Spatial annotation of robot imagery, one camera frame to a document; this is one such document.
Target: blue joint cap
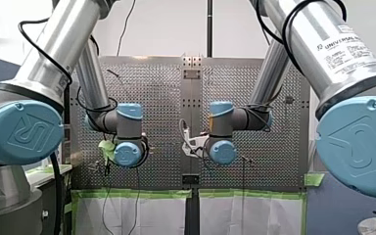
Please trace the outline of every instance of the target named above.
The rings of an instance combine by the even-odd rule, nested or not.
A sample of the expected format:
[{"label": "blue joint cap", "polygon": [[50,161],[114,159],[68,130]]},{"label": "blue joint cap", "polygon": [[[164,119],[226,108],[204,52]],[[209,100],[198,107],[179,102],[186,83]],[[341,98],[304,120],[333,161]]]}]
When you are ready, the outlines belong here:
[{"label": "blue joint cap", "polygon": [[229,165],[236,159],[237,150],[230,141],[220,140],[211,146],[210,157],[218,164]]},{"label": "blue joint cap", "polygon": [[0,164],[29,165],[49,157],[63,140],[62,118],[39,101],[0,107]]},{"label": "blue joint cap", "polygon": [[376,96],[333,106],[317,132],[317,151],[328,170],[349,188],[376,197]]},{"label": "blue joint cap", "polygon": [[142,153],[137,145],[123,142],[115,149],[115,162],[123,167],[132,167],[139,163]]},{"label": "blue joint cap", "polygon": [[117,105],[117,113],[130,119],[142,119],[142,106],[135,103],[121,103]]},{"label": "blue joint cap", "polygon": [[228,114],[234,110],[233,103],[229,101],[215,101],[210,104],[212,117],[219,117]]}]

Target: universal robots logo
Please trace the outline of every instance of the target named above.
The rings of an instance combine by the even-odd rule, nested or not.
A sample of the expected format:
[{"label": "universal robots logo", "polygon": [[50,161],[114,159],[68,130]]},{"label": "universal robots logo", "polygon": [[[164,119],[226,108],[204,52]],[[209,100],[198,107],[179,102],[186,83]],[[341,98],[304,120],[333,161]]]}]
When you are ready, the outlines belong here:
[{"label": "universal robots logo", "polygon": [[41,152],[53,129],[54,125],[48,121],[32,115],[23,115],[8,143],[30,151]]}]

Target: wire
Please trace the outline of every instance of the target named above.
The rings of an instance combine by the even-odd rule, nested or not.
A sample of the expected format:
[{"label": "wire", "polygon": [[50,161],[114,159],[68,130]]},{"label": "wire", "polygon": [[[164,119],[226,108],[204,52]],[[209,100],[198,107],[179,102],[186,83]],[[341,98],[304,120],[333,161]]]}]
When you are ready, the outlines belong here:
[{"label": "wire", "polygon": [[248,114],[251,114],[254,117],[256,117],[257,119],[259,119],[264,124],[264,127],[265,127],[265,129],[263,130],[264,132],[270,132],[271,131],[270,125],[267,123],[267,121],[265,119],[263,119],[261,116],[259,116],[258,114],[256,114],[254,110],[250,109],[249,107],[242,107],[240,109],[246,111]]},{"label": "wire", "polygon": [[191,147],[191,145],[188,143],[188,140],[185,139],[184,137],[184,125],[186,126],[187,125],[187,122],[185,121],[185,119],[181,118],[179,120],[179,135],[181,136],[181,139],[184,141],[184,143],[188,146],[188,148],[191,150],[191,154],[197,156],[197,158],[201,158],[196,151],[194,151],[194,149]]},{"label": "wire", "polygon": [[[283,38],[283,45],[285,46],[285,50],[288,53],[289,58],[291,59],[293,65],[296,67],[296,69],[301,73],[304,74],[301,70],[301,67],[298,65],[298,62],[296,61],[295,56],[293,55],[291,48],[289,47],[289,42],[287,39],[286,31],[289,25],[293,23],[293,20],[295,19],[296,15],[303,10],[307,5],[309,5],[312,2],[318,2],[318,1],[324,1],[324,0],[306,0],[304,2],[300,2],[293,10],[289,13],[289,15],[285,18],[285,22],[283,22],[282,26],[282,38]],[[336,2],[342,11],[343,14],[343,20],[347,21],[347,9],[344,5],[344,3],[341,0],[333,0]]]},{"label": "wire", "polygon": [[122,41],[122,39],[124,37],[124,34],[126,33],[127,22],[129,21],[130,15],[132,14],[133,9],[135,8],[135,4],[136,4],[136,0],[133,0],[132,7],[130,8],[129,13],[127,14],[126,20],[124,21],[124,28],[123,28],[123,32],[121,33],[120,39],[118,41],[118,47],[117,47],[117,54],[116,54],[116,56],[118,56],[118,54],[120,53],[121,41]]},{"label": "wire", "polygon": [[78,90],[77,90],[77,95],[75,96],[75,100],[77,101],[78,105],[84,109],[85,111],[88,111],[88,112],[94,112],[94,113],[104,113],[104,112],[110,112],[110,111],[113,111],[115,110],[117,107],[118,107],[118,101],[112,97],[109,97],[109,100],[113,101],[115,104],[112,106],[112,104],[110,104],[110,108],[106,109],[106,107],[104,108],[101,108],[101,109],[90,109],[90,108],[87,108],[85,107],[80,99],[79,99],[79,94],[80,94],[80,91],[81,91],[81,86],[78,87]]},{"label": "wire", "polygon": [[31,38],[24,31],[25,24],[42,24],[46,22],[48,22],[48,18],[40,20],[40,21],[22,21],[18,24],[18,29],[20,30],[20,33],[23,35],[26,41],[28,41],[39,53],[41,53],[41,55],[47,58],[47,60],[49,60],[55,67],[57,67],[57,69],[59,69],[67,77],[67,79],[69,80],[68,85],[71,85],[72,78],[71,78],[70,73],[66,69],[64,69],[64,67],[62,67],[56,60],[50,57],[44,50],[42,50],[37,44],[35,44],[35,42],[33,42]]},{"label": "wire", "polygon": [[282,39],[280,39],[278,36],[276,36],[276,34],[274,32],[272,32],[270,30],[270,28],[268,28],[268,26],[264,23],[263,18],[261,17],[261,13],[260,13],[260,0],[258,0],[257,3],[256,3],[256,13],[258,14],[258,22],[260,23],[262,30],[267,32],[274,40],[283,44]]},{"label": "wire", "polygon": [[90,35],[90,40],[94,43],[94,45],[96,46],[96,51],[97,51],[97,55],[99,56],[100,55],[100,48],[99,48],[99,44],[97,43],[96,41],[96,38],[94,38],[93,35]]},{"label": "wire", "polygon": [[54,224],[54,234],[59,235],[61,230],[61,217],[63,213],[63,179],[60,174],[60,167],[55,153],[50,155],[51,164],[54,170],[54,179],[56,182],[56,217]]},{"label": "wire", "polygon": [[[107,170],[108,167],[109,167],[109,163],[105,166],[105,178],[109,178],[110,179],[110,171]],[[103,203],[103,208],[102,208],[102,222],[103,222],[103,225],[105,226],[106,230],[108,230],[108,232],[111,235],[114,235],[114,233],[106,225],[106,221],[105,221],[105,207],[106,207],[106,202],[108,201],[108,198],[109,198],[111,190],[112,190],[112,184],[109,183],[108,194],[106,195],[105,202]]]},{"label": "wire", "polygon": [[[275,35],[275,33],[273,33],[268,27],[267,25],[264,23],[264,21],[262,20],[261,18],[261,14],[260,14],[260,11],[259,11],[259,0],[257,1],[257,5],[256,5],[256,12],[258,14],[258,22],[260,23],[261,27],[263,28],[263,30],[265,30],[271,37],[273,37],[273,39],[275,39],[276,41],[278,41],[279,43],[283,44],[285,46],[285,50],[286,50],[286,53],[288,54],[290,60],[292,61],[293,65],[295,66],[295,68],[301,73],[301,74],[304,74],[300,68],[300,66],[298,65],[298,62],[295,58],[295,56],[293,55],[290,47],[289,47],[289,42],[288,42],[288,39],[287,39],[287,28],[288,26],[290,26],[292,23],[293,23],[293,20],[295,19],[295,16],[302,10],[304,9],[308,4],[312,3],[312,2],[319,2],[319,1],[325,1],[325,0],[305,0],[303,2],[300,2],[290,13],[288,16],[286,16],[285,18],[285,21],[283,22],[283,25],[282,25],[282,31],[281,31],[281,35],[282,35],[282,39],[280,39],[278,36]],[[332,0],[334,2],[336,2],[338,4],[338,6],[341,8],[341,11],[342,11],[342,15],[343,15],[343,20],[346,21],[347,20],[347,9],[345,7],[345,4],[341,1],[341,0]]]},{"label": "wire", "polygon": [[[255,5],[256,13],[257,13],[258,16],[259,16],[259,13],[257,12],[257,10],[259,10],[258,6],[259,6],[259,1],[257,1],[257,2],[256,2],[256,5]],[[270,46],[270,40],[269,40],[268,37],[267,37],[267,33],[266,33],[266,31],[265,31],[264,28],[262,28],[262,27],[261,27],[261,32],[263,33],[263,36],[264,36],[264,38],[265,38],[265,40],[266,40],[266,42],[267,42],[267,45]]]},{"label": "wire", "polygon": [[137,223],[137,203],[139,202],[139,196],[140,196],[140,176],[139,176],[139,169],[138,168],[136,168],[136,177],[137,177],[138,191],[137,191],[136,202],[135,202],[135,221],[134,221],[133,227],[132,227],[132,229],[130,229],[130,232],[129,232],[128,235],[132,234],[133,230],[136,227],[136,223]]}]

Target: perforated metal panel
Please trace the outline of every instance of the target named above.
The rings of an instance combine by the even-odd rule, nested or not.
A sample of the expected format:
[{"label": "perforated metal panel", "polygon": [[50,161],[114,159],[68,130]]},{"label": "perforated metal panel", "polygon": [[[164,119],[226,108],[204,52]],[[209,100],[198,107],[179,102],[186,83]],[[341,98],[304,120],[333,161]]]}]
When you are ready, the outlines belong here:
[{"label": "perforated metal panel", "polygon": [[[262,60],[218,60],[203,62],[202,127],[208,128],[212,101],[232,101],[236,107],[248,104]],[[296,70],[291,70],[283,88],[272,103],[273,125],[270,132],[234,132],[233,142],[242,158],[229,166],[202,163],[202,188],[258,188],[297,191],[306,172],[308,85]],[[286,97],[294,102],[286,104]]]},{"label": "perforated metal panel", "polygon": [[[201,120],[198,122],[200,124],[191,126],[192,129],[207,130],[210,102],[230,100],[237,107],[246,105],[261,63],[262,60],[258,59],[203,59],[199,67],[203,87],[202,92],[198,92],[193,90],[193,87],[198,89],[196,82],[182,82],[186,78],[183,77],[181,58],[102,58],[109,95],[120,102],[138,102],[143,106],[143,130],[154,147],[154,153],[139,169],[142,188],[180,189],[182,172],[186,173],[187,168],[191,168],[184,163],[188,157],[181,155],[178,121],[183,118],[182,113],[187,113],[181,113],[181,106],[185,104],[181,93],[190,93],[192,99],[201,101],[200,112],[192,111],[185,115],[189,115],[190,119]],[[106,72],[107,69],[119,74],[120,79]],[[85,127],[84,111],[74,103],[73,91],[70,96],[71,160],[76,165],[73,187],[137,187],[134,169],[113,166],[110,180],[104,180],[103,158],[98,149],[103,135]],[[295,101],[286,104],[286,96]],[[245,180],[241,159],[230,166],[207,162],[209,168],[205,168],[200,161],[200,171],[196,171],[201,174],[200,187],[245,186],[299,191],[306,172],[308,97],[308,84],[297,71],[292,70],[278,99],[273,103],[274,123],[271,132],[243,131],[234,134],[239,154],[255,162],[253,165],[245,164]]]},{"label": "perforated metal panel", "polygon": [[[151,156],[139,168],[140,184],[145,189],[181,188],[181,140],[177,127],[181,65],[180,58],[101,60],[109,96],[119,102],[140,103],[143,107],[143,131],[152,146]],[[119,78],[107,70],[119,74]],[[78,111],[78,116],[78,158],[81,163],[74,171],[73,187],[137,187],[135,169],[112,165],[110,179],[104,177],[102,153],[98,148],[103,135],[85,127],[82,109]]]}]

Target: gray wall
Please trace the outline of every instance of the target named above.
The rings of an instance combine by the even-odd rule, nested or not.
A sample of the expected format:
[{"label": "gray wall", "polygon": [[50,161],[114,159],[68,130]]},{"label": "gray wall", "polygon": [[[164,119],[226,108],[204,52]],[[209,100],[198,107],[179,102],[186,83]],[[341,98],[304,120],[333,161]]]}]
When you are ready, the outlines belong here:
[{"label": "gray wall", "polygon": [[306,235],[358,235],[357,226],[373,217],[376,199],[363,196],[327,173],[307,190]]}]

